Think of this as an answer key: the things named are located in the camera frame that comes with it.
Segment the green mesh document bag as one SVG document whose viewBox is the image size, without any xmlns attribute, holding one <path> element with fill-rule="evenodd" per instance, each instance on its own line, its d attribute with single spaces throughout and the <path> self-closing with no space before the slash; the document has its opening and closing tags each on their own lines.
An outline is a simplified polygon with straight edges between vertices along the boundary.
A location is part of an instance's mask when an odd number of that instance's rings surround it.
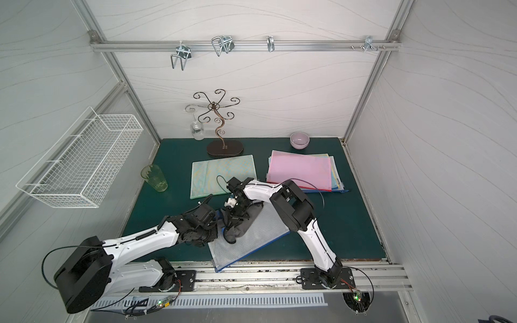
<svg viewBox="0 0 517 323">
<path fill-rule="evenodd" d="M 241 182 L 247 178 L 257 179 L 252 155 L 193 162 L 190 199 L 228 194 L 224 184 L 231 178 Z"/>
</svg>

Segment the clear blue-zip document bag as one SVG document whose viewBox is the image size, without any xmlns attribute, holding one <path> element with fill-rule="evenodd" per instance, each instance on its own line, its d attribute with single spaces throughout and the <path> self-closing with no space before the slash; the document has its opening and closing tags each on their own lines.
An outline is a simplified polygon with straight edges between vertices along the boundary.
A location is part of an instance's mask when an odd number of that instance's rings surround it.
<svg viewBox="0 0 517 323">
<path fill-rule="evenodd" d="M 289 233 L 272 204 L 265 203 L 259 212 L 252 212 L 254 220 L 247 219 L 237 227 L 230 228 L 218 219 L 218 237 L 208 243 L 217 273 Z"/>
</svg>

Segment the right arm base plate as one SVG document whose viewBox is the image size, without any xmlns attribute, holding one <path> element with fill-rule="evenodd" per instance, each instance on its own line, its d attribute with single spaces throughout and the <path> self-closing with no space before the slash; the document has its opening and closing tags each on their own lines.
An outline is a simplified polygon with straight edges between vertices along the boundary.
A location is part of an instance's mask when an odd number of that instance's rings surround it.
<svg viewBox="0 0 517 323">
<path fill-rule="evenodd" d="M 316 268 L 305 268 L 295 278 L 295 282 L 301 285 L 303 290 L 350 290 L 355 289 L 355 279 L 350 268 L 345 267 L 339 273 L 335 287 L 324 284 L 323 276 Z"/>
</svg>

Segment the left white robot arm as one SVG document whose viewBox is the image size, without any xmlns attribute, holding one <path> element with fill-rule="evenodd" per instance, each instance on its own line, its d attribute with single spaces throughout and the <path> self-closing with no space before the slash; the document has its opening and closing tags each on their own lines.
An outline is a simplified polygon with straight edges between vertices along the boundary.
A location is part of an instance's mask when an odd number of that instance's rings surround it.
<svg viewBox="0 0 517 323">
<path fill-rule="evenodd" d="M 128 289 L 167 292 L 179 286 L 165 258 L 137 263 L 157 250 L 188 243 L 205 246 L 218 236 L 216 211 L 203 203 L 180 215 L 166 216 L 154 227 L 122 238 L 85 239 L 54 275 L 69 314 L 94 305 L 101 297 Z"/>
</svg>

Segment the grey microfibre cloth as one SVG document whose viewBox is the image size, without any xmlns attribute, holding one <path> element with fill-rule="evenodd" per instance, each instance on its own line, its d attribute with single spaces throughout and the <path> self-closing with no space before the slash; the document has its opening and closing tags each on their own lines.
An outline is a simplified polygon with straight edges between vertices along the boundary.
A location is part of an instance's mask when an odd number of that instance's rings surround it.
<svg viewBox="0 0 517 323">
<path fill-rule="evenodd" d="M 242 208 L 235 206 L 233 209 L 226 207 L 222 210 L 223 238 L 229 244 L 235 244 L 237 238 L 243 237 L 250 226 L 263 210 L 264 202 L 253 202 Z"/>
</svg>

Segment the yellow mesh document bag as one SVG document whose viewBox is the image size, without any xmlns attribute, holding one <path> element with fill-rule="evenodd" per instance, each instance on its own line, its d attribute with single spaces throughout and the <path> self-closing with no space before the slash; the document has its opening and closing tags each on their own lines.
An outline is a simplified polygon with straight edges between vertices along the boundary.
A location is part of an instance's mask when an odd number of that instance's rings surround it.
<svg viewBox="0 0 517 323">
<path fill-rule="evenodd" d="M 344 189 L 344 185 L 339 176 L 339 172 L 335 163 L 335 159 L 333 156 L 329 156 L 329 160 L 331 162 L 331 175 L 332 175 L 332 191 L 342 191 Z"/>
</svg>

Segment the white mesh document bag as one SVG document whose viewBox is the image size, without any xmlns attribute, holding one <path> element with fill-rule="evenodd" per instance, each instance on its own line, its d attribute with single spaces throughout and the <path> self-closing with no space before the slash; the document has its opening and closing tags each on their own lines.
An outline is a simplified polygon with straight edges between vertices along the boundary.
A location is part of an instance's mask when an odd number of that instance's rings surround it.
<svg viewBox="0 0 517 323">
<path fill-rule="evenodd" d="M 329 158 L 329 155 L 328 154 L 313 154 L 314 157 L 328 157 Z M 328 192 L 339 192 L 339 193 L 347 193 L 347 192 L 350 192 L 350 189 L 346 188 L 345 185 L 344 185 L 344 189 L 342 191 L 332 191 L 332 189 L 330 191 L 324 191 L 324 190 L 321 190 L 321 189 L 317 189 L 317 188 L 302 188 L 302 191 L 304 191 L 305 193 L 316 193 L 316 192 L 321 192 L 321 193 L 328 193 Z"/>
</svg>

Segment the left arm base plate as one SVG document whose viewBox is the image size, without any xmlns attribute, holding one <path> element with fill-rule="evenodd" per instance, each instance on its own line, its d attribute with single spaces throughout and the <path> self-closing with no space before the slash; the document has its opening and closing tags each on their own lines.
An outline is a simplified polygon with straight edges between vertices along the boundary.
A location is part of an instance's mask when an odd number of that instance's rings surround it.
<svg viewBox="0 0 517 323">
<path fill-rule="evenodd" d="M 164 273 L 159 281 L 151 287 L 140 287 L 140 293 L 192 292 L 197 272 L 194 270 L 179 270 L 174 273 Z"/>
</svg>

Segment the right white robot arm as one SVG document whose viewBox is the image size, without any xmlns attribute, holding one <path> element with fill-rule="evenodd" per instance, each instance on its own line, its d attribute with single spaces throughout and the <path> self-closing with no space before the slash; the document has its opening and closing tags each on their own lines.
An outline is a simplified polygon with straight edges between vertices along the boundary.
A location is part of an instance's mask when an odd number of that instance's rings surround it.
<svg viewBox="0 0 517 323">
<path fill-rule="evenodd" d="M 343 265 L 320 231 L 314 203 L 293 180 L 270 184 L 253 178 L 241 181 L 233 177 L 227 181 L 227 189 L 230 197 L 221 210 L 223 238 L 227 243 L 236 243 L 265 205 L 272 205 L 289 231 L 300 234 L 312 255 L 320 284 L 327 289 L 335 288 Z"/>
</svg>

